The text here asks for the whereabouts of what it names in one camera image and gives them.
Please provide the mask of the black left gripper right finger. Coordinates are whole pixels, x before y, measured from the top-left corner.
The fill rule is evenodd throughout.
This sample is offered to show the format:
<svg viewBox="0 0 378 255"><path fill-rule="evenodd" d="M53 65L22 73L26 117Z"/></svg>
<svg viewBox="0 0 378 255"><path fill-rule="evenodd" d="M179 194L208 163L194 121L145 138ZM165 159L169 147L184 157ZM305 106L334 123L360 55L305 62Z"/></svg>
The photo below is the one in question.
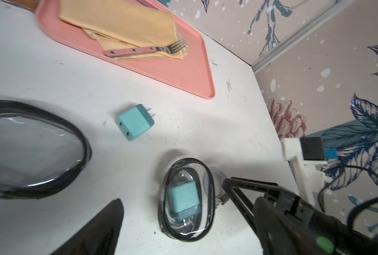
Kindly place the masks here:
<svg viewBox="0 0 378 255"><path fill-rule="evenodd" d="M254 224L265 255L307 254L302 229L264 198L253 207Z"/></svg>

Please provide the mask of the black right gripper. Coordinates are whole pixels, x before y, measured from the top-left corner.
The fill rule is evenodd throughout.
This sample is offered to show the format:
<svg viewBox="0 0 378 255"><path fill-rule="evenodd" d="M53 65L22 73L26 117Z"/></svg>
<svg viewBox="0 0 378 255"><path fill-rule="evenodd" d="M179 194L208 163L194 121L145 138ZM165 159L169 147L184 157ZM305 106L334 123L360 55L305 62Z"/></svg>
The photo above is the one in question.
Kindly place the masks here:
<svg viewBox="0 0 378 255"><path fill-rule="evenodd" d="M372 255L377 243L349 229L340 220L328 216L295 193L276 183L240 177L227 178L223 189L245 218L253 232L255 201L263 198L281 212L282 255Z"/></svg>

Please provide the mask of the teal wall charger front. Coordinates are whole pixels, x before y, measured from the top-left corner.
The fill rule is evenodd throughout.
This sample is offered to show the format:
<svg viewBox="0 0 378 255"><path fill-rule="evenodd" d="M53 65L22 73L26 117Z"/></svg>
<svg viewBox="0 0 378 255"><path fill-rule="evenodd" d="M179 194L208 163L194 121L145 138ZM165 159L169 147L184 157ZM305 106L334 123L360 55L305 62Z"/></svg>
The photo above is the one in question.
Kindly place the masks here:
<svg viewBox="0 0 378 255"><path fill-rule="evenodd" d="M180 222L200 213L201 203L194 181L168 187L167 198L171 215L176 221Z"/></svg>

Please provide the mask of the teal wall charger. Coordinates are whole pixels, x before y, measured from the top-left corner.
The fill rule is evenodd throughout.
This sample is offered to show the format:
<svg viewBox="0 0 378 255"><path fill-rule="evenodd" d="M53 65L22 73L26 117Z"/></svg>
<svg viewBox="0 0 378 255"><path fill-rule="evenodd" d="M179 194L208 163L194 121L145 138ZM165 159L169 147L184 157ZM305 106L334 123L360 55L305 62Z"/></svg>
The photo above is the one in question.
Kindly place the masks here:
<svg viewBox="0 0 378 255"><path fill-rule="evenodd" d="M127 109L115 122L128 141L135 140L155 124L153 116L142 104Z"/></svg>
<svg viewBox="0 0 378 255"><path fill-rule="evenodd" d="M176 221L180 222L200 213L201 203L194 181L168 187L167 198L171 215Z"/></svg>

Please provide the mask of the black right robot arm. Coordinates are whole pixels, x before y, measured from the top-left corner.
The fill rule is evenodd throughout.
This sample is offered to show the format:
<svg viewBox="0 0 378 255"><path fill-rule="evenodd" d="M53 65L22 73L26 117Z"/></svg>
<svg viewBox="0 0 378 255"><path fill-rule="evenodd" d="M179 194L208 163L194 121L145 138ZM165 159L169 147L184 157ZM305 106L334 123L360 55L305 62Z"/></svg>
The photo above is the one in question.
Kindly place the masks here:
<svg viewBox="0 0 378 255"><path fill-rule="evenodd" d="M265 255L378 255L378 197L349 199L346 223L276 183L227 178L223 189Z"/></svg>

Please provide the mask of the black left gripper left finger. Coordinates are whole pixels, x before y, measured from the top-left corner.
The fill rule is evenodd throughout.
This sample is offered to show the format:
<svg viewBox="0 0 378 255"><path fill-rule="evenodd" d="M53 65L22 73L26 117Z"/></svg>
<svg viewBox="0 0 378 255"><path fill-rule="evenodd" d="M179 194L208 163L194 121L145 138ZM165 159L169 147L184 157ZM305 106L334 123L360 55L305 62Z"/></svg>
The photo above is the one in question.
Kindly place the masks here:
<svg viewBox="0 0 378 255"><path fill-rule="evenodd" d="M121 199L112 200L54 255L113 255L124 218Z"/></svg>

